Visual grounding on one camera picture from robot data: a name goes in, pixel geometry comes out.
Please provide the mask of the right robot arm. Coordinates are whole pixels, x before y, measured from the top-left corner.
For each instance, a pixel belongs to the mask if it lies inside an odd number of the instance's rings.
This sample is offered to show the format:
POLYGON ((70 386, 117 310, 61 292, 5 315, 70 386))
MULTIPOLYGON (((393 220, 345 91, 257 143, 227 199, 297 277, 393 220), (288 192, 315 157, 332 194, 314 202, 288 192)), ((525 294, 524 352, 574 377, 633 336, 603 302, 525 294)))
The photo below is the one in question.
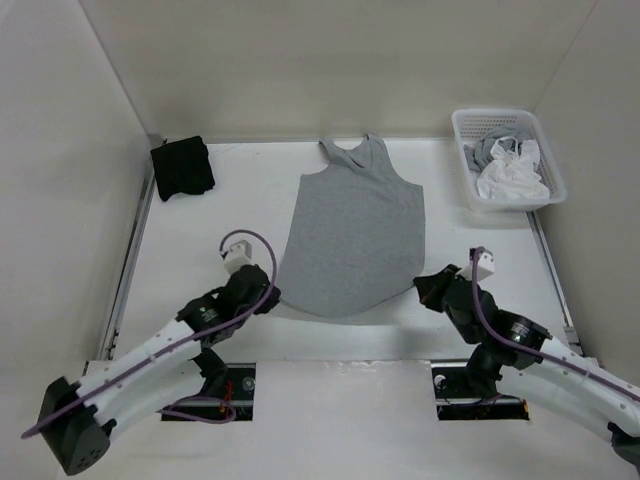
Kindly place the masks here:
POLYGON ((519 397, 591 431, 639 463, 639 389, 577 355, 545 327, 499 308, 455 265, 413 281, 420 303, 445 314, 474 351, 445 392, 519 397))

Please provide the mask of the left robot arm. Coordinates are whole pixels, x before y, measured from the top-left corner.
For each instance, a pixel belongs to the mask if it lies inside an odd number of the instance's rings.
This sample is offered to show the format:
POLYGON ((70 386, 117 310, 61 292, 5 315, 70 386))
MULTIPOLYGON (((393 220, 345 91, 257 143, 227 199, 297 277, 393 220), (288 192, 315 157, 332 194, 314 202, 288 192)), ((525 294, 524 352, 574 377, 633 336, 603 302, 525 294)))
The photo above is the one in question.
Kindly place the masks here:
POLYGON ((37 434, 60 467, 78 475, 100 460, 125 430, 184 401, 221 393, 228 367, 214 352, 252 315, 266 314, 281 292, 257 265, 244 265, 221 287, 188 302, 159 332, 81 380, 60 377, 45 390, 37 434))

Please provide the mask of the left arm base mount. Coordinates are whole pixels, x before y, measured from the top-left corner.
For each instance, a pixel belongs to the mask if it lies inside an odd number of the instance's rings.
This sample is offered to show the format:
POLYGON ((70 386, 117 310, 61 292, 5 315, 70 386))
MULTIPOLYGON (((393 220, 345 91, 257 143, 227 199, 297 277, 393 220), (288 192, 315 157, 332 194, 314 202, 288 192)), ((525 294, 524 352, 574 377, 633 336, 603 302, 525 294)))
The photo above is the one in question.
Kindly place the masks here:
POLYGON ((162 421, 225 424, 253 420, 256 364, 232 363, 224 375, 206 380, 198 394, 160 411, 162 421))

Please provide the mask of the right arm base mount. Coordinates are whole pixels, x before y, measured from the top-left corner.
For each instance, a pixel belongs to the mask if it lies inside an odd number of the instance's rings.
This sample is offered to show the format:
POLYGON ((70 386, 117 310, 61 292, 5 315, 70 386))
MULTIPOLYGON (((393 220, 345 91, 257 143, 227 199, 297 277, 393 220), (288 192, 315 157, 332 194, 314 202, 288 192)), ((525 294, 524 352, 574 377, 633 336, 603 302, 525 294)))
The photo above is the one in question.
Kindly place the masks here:
POLYGON ((439 421, 529 421, 524 400, 497 392, 480 393, 465 376, 465 361, 430 364, 439 421))

